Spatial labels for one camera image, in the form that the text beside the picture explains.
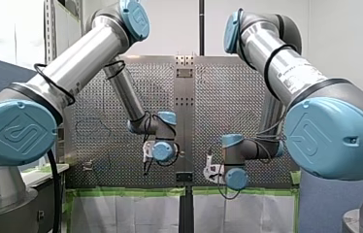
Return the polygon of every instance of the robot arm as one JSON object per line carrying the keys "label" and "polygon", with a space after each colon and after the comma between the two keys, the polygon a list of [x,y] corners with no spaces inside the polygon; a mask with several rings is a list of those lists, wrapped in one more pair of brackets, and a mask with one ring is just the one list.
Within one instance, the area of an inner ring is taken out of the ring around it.
{"label": "robot arm", "polygon": [[129,131],[145,136],[155,136],[154,142],[147,142],[148,138],[145,138],[145,147],[148,146],[151,151],[150,156],[156,161],[168,162],[173,159],[178,153],[178,147],[175,145],[176,114],[158,112],[157,115],[153,115],[144,110],[132,87],[130,72],[125,68],[124,61],[115,60],[105,66],[103,71],[127,113]]}
{"label": "robot arm", "polygon": [[149,35],[149,19],[139,3],[122,0],[96,12],[87,31],[41,74],[0,92],[0,166],[43,156],[54,143],[63,109],[107,63]]}
{"label": "robot arm", "polygon": [[[363,91],[325,77],[303,58],[291,19],[239,10],[227,22],[224,48],[260,72],[284,105],[286,146],[300,167],[324,179],[363,180]],[[265,113],[273,106],[265,101]],[[265,158],[251,144],[242,135],[223,136],[224,178],[233,189],[246,186],[245,160]]]}

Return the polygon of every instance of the black cable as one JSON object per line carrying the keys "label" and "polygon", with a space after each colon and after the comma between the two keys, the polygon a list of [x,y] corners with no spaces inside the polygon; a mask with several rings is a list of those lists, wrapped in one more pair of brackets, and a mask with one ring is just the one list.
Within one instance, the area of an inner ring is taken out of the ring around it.
{"label": "black cable", "polygon": [[51,174],[54,182],[54,220],[53,220],[53,233],[58,233],[60,225],[60,213],[61,213],[61,192],[60,192],[60,177],[57,172],[57,164],[55,162],[54,154],[51,150],[48,151],[48,158],[51,168]]}
{"label": "black cable", "polygon": [[[155,119],[155,120],[158,120],[158,119],[161,120],[165,125],[167,125],[169,127],[170,130],[172,130],[172,132],[174,133],[174,137],[176,137],[177,132],[173,128],[173,126],[170,123],[164,121],[160,116],[154,115],[150,111],[145,111],[145,116],[148,116],[148,118],[145,120],[145,123],[144,123],[145,136],[143,138],[143,144],[149,139],[149,130],[151,128],[151,121],[153,119]],[[156,161],[157,165],[159,165],[160,167],[170,167],[170,166],[172,166],[173,164],[176,163],[176,161],[179,158],[180,146],[178,144],[175,144],[175,145],[178,147],[178,152],[176,153],[175,159],[173,159],[173,161],[170,162],[169,164],[163,164],[160,161]],[[149,174],[149,170],[150,170],[152,161],[153,161],[153,158],[149,161],[149,163],[147,163],[147,162],[144,163],[144,165],[143,165],[144,166],[143,167],[144,176],[147,176]]]}
{"label": "black cable", "polygon": [[[220,172],[221,172],[221,166],[224,166],[224,162],[222,162],[221,164],[220,164],[220,166],[218,167],[218,173],[219,174],[221,174]],[[236,199],[236,197],[238,197],[239,196],[239,194],[240,194],[240,191],[237,191],[236,192],[236,194],[234,195],[234,196],[232,196],[232,197],[228,197],[227,196],[227,186],[226,186],[226,189],[225,189],[225,192],[226,193],[223,193],[223,192],[221,192],[221,189],[220,189],[220,176],[218,176],[217,177],[217,190],[218,190],[218,192],[220,193],[220,195],[222,196],[222,197],[224,197],[224,199],[226,199],[226,200],[234,200],[234,199]]]}
{"label": "black cable", "polygon": [[114,61],[114,62],[112,62],[112,63],[109,63],[109,64],[107,64],[107,65],[105,65],[104,66],[104,68],[107,68],[107,67],[109,67],[109,66],[113,66],[113,65],[116,65],[116,64],[118,64],[118,63],[120,63],[121,65],[120,65],[120,68],[118,68],[118,70],[113,74],[113,75],[110,75],[110,76],[108,76],[107,78],[106,78],[106,80],[109,80],[109,79],[111,79],[111,78],[114,78],[114,77],[116,77],[118,74],[120,74],[121,73],[121,71],[123,71],[124,70],[124,68],[126,68],[126,63],[124,63],[124,61],[123,60],[118,60],[118,61]]}
{"label": "black cable", "polygon": [[166,164],[164,164],[164,163],[162,163],[162,162],[160,162],[160,161],[156,161],[156,163],[157,163],[157,165],[159,165],[160,167],[170,167],[170,166],[172,166],[173,164],[175,164],[175,162],[176,161],[178,161],[178,158],[179,158],[179,154],[180,154],[180,151],[181,151],[181,148],[180,148],[180,146],[179,146],[179,144],[177,144],[177,143],[175,143],[175,145],[176,145],[176,147],[177,147],[177,152],[176,152],[176,156],[175,156],[175,158],[173,159],[173,161],[172,162],[170,162],[170,163],[166,163]]}
{"label": "black cable", "polygon": [[149,174],[149,171],[150,171],[150,167],[151,167],[151,164],[153,163],[153,158],[147,163],[145,162],[144,163],[144,168],[143,168],[143,176],[147,176]]}
{"label": "black cable", "polygon": [[53,80],[51,80],[47,75],[45,75],[45,73],[43,73],[43,71],[40,69],[41,67],[44,68],[47,65],[45,64],[40,64],[40,63],[36,63],[33,65],[34,69],[36,70],[37,74],[39,74],[46,82],[48,82],[49,84],[53,85],[54,87],[56,87],[58,90],[60,90],[61,92],[63,92],[67,97],[69,97],[69,103],[67,104],[67,106],[70,106],[74,103],[76,103],[76,99],[75,96],[70,93],[69,91],[67,91],[66,89],[64,89],[63,87],[59,86],[58,84],[56,84]]}
{"label": "black cable", "polygon": [[238,46],[239,46],[240,53],[242,54],[243,61],[251,69],[256,70],[256,68],[250,62],[248,62],[248,59],[246,58],[245,51],[243,50],[243,46],[242,46],[242,37],[241,37],[241,34],[240,34],[240,31],[241,31],[240,27],[241,27],[242,13],[243,13],[243,9],[240,8],[237,11],[237,27],[238,27],[238,30],[237,30],[237,40],[238,40]]}
{"label": "black cable", "polygon": [[297,52],[297,49],[295,46],[293,45],[289,45],[289,44],[285,44],[282,45],[280,47],[278,47],[277,49],[273,50],[272,53],[270,54],[269,58],[267,58],[266,60],[266,64],[264,65],[264,72],[263,72],[263,77],[264,77],[264,83],[266,84],[267,88],[269,89],[270,93],[272,93],[273,96],[275,96],[275,98],[279,99],[278,96],[276,95],[275,91],[272,89],[272,87],[270,86],[270,82],[269,82],[269,68],[270,68],[270,63],[272,63],[273,58],[275,58],[275,56],[284,49],[293,49]]}

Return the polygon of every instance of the white tabletop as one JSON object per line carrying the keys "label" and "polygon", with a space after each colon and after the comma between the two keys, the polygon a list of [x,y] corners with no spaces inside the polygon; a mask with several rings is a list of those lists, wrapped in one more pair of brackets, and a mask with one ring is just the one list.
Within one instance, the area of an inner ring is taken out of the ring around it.
{"label": "white tabletop", "polygon": [[[58,174],[66,171],[67,169],[69,169],[69,164],[57,164]],[[28,187],[34,187],[40,183],[52,179],[51,169],[49,165],[46,165],[43,168],[28,169],[20,173],[24,183]]]}

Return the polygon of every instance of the green tape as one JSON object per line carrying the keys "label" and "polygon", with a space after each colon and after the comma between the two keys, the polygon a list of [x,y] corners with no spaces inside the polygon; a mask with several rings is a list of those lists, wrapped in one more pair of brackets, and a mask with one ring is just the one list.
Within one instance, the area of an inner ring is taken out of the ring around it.
{"label": "green tape", "polygon": [[299,232],[299,201],[300,201],[300,190],[294,189],[294,223],[293,229],[294,233]]}
{"label": "green tape", "polygon": [[[236,193],[237,191],[230,188],[227,189],[227,193]],[[241,194],[251,195],[270,195],[270,196],[294,196],[293,189],[270,189],[270,188],[258,188],[250,187],[242,190]],[[217,187],[193,187],[193,195],[219,195]]]}
{"label": "green tape", "polygon": [[[71,232],[73,202],[76,197],[103,197],[103,196],[122,196],[122,197],[166,197],[166,196],[183,196],[185,189],[182,188],[125,188],[125,187],[95,187],[95,188],[79,188],[66,190],[66,203],[63,207],[67,221],[67,233]],[[218,194],[216,186],[209,187],[193,187],[193,195],[215,195]],[[298,188],[292,189],[269,189],[269,188],[246,188],[241,191],[243,194],[252,195],[271,195],[271,196],[294,196],[294,232],[299,229],[299,197]]]}
{"label": "green tape", "polygon": [[302,177],[301,171],[290,171],[291,181],[294,185],[300,184],[300,179]]}

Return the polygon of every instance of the white wall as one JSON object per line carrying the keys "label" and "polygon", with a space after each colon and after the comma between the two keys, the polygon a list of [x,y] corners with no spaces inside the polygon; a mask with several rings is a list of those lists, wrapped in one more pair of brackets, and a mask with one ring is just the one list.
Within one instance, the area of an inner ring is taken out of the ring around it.
{"label": "white wall", "polygon": [[45,61],[43,8],[44,0],[0,0],[0,60],[25,68]]}
{"label": "white wall", "polygon": [[[116,0],[83,0],[83,15]],[[150,19],[149,37],[134,45],[127,54],[174,55],[199,53],[198,0],[142,0]],[[227,55],[223,50],[224,27],[229,16],[240,7],[246,11],[277,13],[292,17],[303,35],[305,53],[308,46],[308,0],[207,0],[206,55]]]}
{"label": "white wall", "polygon": [[363,0],[310,0],[309,61],[363,89]]}

